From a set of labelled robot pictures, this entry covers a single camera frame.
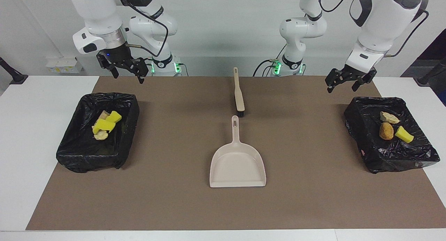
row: dustpan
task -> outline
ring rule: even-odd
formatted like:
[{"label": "dustpan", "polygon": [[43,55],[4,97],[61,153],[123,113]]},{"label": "dustpan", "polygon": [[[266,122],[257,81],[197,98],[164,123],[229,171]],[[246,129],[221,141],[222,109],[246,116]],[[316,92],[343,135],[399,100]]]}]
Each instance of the dustpan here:
[{"label": "dustpan", "polygon": [[232,142],[220,147],[212,157],[209,184],[219,187],[263,187],[265,166],[259,152],[240,142],[239,117],[232,117]]}]

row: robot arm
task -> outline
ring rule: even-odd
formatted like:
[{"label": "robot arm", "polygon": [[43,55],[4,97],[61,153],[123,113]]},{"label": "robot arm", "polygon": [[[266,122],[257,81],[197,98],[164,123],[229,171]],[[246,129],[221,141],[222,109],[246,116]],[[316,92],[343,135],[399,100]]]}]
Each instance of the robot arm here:
[{"label": "robot arm", "polygon": [[[127,43],[126,32],[123,28],[121,18],[116,12],[115,0],[72,0],[77,12],[85,21],[85,28],[73,35],[73,41],[81,54],[97,52],[97,60],[102,68],[111,71],[115,78],[118,77],[116,68],[123,68],[135,74],[140,83],[147,76],[148,68],[143,58],[134,59],[129,47],[135,47]],[[151,17],[152,20],[162,20],[153,22],[143,15],[137,15],[132,20],[138,19],[138,23],[131,22],[131,28],[135,29],[135,35],[141,37],[148,43],[154,61],[169,60],[172,58],[169,45],[164,41],[167,28],[169,35],[174,35],[177,31],[175,20],[164,14],[164,9],[154,0],[121,0],[124,5],[136,6],[143,14]],[[159,25],[166,23],[166,29]]]},{"label": "robot arm", "polygon": [[370,83],[374,68],[408,25],[421,14],[428,0],[353,0],[350,16],[362,31],[342,70],[333,69],[325,79],[328,92],[336,85],[355,81],[353,91]]},{"label": "robot arm", "polygon": [[295,74],[302,63],[306,46],[301,40],[323,36],[327,30],[318,0],[300,0],[299,5],[305,17],[289,18],[280,25],[280,34],[287,43],[281,73],[288,75]]}]

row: black plastic bag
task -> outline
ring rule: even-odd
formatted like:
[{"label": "black plastic bag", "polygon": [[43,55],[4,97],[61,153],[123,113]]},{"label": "black plastic bag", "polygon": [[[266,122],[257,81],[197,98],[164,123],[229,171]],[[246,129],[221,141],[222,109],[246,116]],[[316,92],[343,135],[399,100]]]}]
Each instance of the black plastic bag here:
[{"label": "black plastic bag", "polygon": [[[403,126],[414,140],[407,144],[396,136],[389,141],[381,139],[381,111],[398,117],[401,122],[393,125],[395,132]],[[374,174],[423,168],[440,161],[401,98],[355,97],[344,115],[348,132],[356,140],[365,165]]]},{"label": "black plastic bag", "polygon": [[[94,138],[91,126],[102,111],[116,111],[122,119],[104,141]],[[56,158],[70,171],[85,173],[100,168],[121,168],[129,155],[139,116],[135,95],[92,93],[79,101]]]}]

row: dustpan handle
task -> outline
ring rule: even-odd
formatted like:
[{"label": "dustpan handle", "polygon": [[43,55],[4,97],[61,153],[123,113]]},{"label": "dustpan handle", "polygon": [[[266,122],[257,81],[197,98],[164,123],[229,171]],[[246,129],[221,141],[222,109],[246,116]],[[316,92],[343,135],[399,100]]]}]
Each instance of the dustpan handle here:
[{"label": "dustpan handle", "polygon": [[232,143],[240,143],[239,117],[236,115],[232,117]]}]

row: brown mat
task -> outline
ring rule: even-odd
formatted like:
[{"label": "brown mat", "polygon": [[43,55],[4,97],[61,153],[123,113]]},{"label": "brown mat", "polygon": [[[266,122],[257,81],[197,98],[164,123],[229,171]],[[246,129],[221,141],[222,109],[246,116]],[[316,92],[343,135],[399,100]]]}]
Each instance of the brown mat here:
[{"label": "brown mat", "polygon": [[94,92],[137,95],[129,159],[76,174],[57,165],[27,230],[446,228],[423,170],[371,174],[344,126],[349,84],[323,77],[241,78],[241,141],[266,167],[265,188],[211,189],[216,149],[231,141],[230,77],[100,77]]}]

